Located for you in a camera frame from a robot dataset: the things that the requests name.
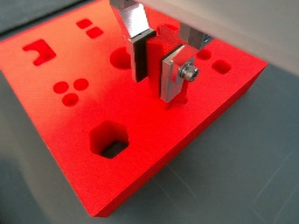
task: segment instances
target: screw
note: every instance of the screw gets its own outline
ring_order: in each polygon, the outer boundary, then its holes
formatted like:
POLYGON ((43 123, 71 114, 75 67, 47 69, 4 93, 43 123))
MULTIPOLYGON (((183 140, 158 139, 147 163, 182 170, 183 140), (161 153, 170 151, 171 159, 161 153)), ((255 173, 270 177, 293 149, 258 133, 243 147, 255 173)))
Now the screw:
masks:
POLYGON ((189 82, 194 82, 198 78, 201 74, 201 69, 191 65, 191 64, 187 64, 183 68, 182 68, 182 71, 181 71, 181 76, 189 81, 189 82))

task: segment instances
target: gray background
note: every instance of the gray background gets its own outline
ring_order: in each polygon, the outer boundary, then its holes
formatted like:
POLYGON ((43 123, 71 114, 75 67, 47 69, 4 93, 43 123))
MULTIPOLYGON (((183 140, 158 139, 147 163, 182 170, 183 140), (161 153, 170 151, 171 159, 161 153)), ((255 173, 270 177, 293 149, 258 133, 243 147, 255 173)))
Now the gray background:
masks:
MULTIPOLYGON (((47 2, 39 1, 44 13, 47 2)), ((7 4, 16 9, 15 2, 7 4)), ((89 217, 0 74, 0 223, 299 223, 298 96, 299 78, 270 66, 238 103, 102 219, 89 217)))

